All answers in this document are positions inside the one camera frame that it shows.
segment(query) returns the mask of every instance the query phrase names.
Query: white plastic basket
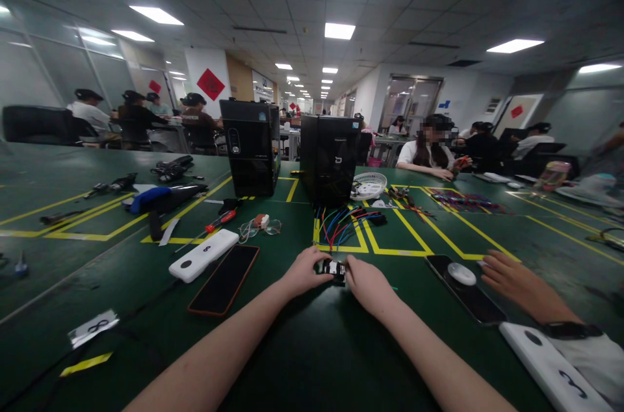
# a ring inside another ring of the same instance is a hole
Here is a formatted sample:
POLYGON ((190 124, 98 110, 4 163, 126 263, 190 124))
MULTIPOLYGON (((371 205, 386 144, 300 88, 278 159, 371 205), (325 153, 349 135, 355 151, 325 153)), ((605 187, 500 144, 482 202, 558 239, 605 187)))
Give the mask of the white plastic basket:
POLYGON ((378 199, 388 185, 384 175, 372 172, 355 176, 353 182, 360 183, 356 192, 351 191, 351 199, 354 201, 378 199))

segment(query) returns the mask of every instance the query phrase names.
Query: black smartwatch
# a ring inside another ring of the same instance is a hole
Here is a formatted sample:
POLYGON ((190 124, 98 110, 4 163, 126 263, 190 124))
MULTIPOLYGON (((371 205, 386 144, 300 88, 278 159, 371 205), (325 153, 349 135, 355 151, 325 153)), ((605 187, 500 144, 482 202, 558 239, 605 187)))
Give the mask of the black smartwatch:
POLYGON ((552 339, 560 341, 575 341, 588 337, 600 337, 603 332, 593 324, 579 324, 574 322, 556 322, 542 324, 542 331, 552 339))

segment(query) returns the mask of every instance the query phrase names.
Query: white shirt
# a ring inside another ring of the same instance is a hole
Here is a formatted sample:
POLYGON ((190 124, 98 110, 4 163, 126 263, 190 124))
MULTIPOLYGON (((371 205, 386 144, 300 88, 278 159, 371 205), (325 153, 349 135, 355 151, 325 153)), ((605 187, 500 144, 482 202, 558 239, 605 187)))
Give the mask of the white shirt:
POLYGON ((547 135, 536 135, 529 136, 526 139, 522 139, 522 141, 518 142, 518 148, 513 151, 512 157, 515 160, 522 160, 526 154, 531 152, 532 148, 542 142, 554 142, 554 137, 547 135))
POLYGON ((577 341, 549 340, 614 410, 624 411, 622 347, 606 334, 577 341))
POLYGON ((87 121, 93 128, 99 132, 108 131, 107 125, 109 124, 111 117, 104 113, 93 105, 87 105, 81 101, 75 101, 67 106, 68 110, 71 110, 76 118, 82 118, 87 121))
MULTIPOLYGON (((448 166, 447 169, 451 170, 453 168, 453 162, 455 162, 455 157, 453 157, 452 152, 446 146, 441 146, 442 150, 447 154, 448 157, 448 166)), ((436 164, 433 161, 433 157, 431 156, 431 146, 427 146, 427 150, 429 151, 429 165, 431 168, 442 168, 440 165, 436 164)), ((416 141, 407 142, 403 148, 401 149, 401 154, 398 156, 398 161, 396 165, 400 163, 411 164, 414 162, 414 157, 416 157, 416 152, 418 151, 418 147, 416 146, 416 141)))

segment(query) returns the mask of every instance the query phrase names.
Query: wire bundle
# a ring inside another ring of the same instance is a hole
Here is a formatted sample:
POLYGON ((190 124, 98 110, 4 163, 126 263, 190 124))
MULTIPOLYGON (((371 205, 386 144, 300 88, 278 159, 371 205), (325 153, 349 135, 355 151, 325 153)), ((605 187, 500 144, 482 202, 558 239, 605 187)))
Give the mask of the wire bundle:
POLYGON ((378 212, 367 212, 361 207, 349 209, 346 207, 340 207, 332 211, 327 216, 325 212, 327 208, 323 209, 321 214, 320 208, 317 211, 317 220, 320 217, 320 226, 322 232, 319 235, 319 244, 326 243, 330 247, 330 253, 333 251, 334 245, 336 250, 340 248, 342 243, 345 243, 350 237, 355 235, 356 229, 361 225, 362 221, 369 219, 379 219, 378 224, 386 223, 385 216, 378 212))

